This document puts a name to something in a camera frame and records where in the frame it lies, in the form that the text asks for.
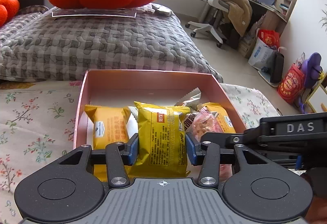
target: red gift bag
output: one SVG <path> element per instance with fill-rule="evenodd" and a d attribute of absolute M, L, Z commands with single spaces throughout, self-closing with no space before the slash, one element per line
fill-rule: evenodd
<path fill-rule="evenodd" d="M 289 104 L 294 102 L 298 93 L 302 90 L 305 75 L 295 64 L 292 64 L 284 79 L 278 86 L 278 94 Z"/>

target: plaid bedspread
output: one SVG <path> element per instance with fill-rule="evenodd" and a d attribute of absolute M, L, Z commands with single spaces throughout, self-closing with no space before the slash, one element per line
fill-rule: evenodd
<path fill-rule="evenodd" d="M 17 16 L 0 29 L 2 35 L 11 27 L 0 39 L 0 79 L 82 80 L 88 69 L 153 69 L 209 73 L 223 82 L 178 18 L 157 15 L 150 4 L 137 8 L 135 19 L 55 19 L 52 10 Z"/>

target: floor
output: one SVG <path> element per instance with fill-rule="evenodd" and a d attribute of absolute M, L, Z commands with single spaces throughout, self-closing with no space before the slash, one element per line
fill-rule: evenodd
<path fill-rule="evenodd" d="M 187 21 L 181 19 L 184 30 L 190 36 L 192 27 L 189 29 L 185 28 L 186 23 Z M 225 44 L 221 49 L 218 48 L 216 46 L 216 39 L 209 33 L 207 35 L 197 33 L 196 37 L 191 37 L 191 39 L 209 64 L 223 76 L 224 83 L 260 90 L 283 115 L 299 114 L 297 108 L 285 102 L 278 95 L 276 89 L 269 86 L 262 77 L 259 76 L 258 70 L 251 67 L 247 59 L 242 57 L 236 50 Z"/>

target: round metal bolt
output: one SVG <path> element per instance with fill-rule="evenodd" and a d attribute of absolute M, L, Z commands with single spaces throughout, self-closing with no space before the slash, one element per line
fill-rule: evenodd
<path fill-rule="evenodd" d="M 200 182 L 204 185 L 212 185 L 216 183 L 216 179 L 212 177 L 203 177 L 200 179 Z"/>
<path fill-rule="evenodd" d="M 233 142 L 234 142 L 234 143 L 238 143 L 238 142 L 240 142 L 240 138 L 239 138 L 238 136 L 234 137 L 234 138 L 233 138 Z"/>
<path fill-rule="evenodd" d="M 126 182 L 127 182 L 127 180 L 124 177 L 114 177 L 111 179 L 111 183 L 114 185 L 122 185 Z"/>

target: baseboard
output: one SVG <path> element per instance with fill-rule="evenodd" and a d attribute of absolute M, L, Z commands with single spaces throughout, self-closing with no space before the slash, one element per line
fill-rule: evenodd
<path fill-rule="evenodd" d="M 185 14 L 180 14 L 180 13 L 175 13 L 174 14 L 179 18 L 179 19 L 182 19 L 184 21 L 193 21 L 193 22 L 199 22 L 199 19 L 196 18 L 196 17 L 191 17 L 191 16 L 188 16 L 188 15 L 185 15 Z"/>

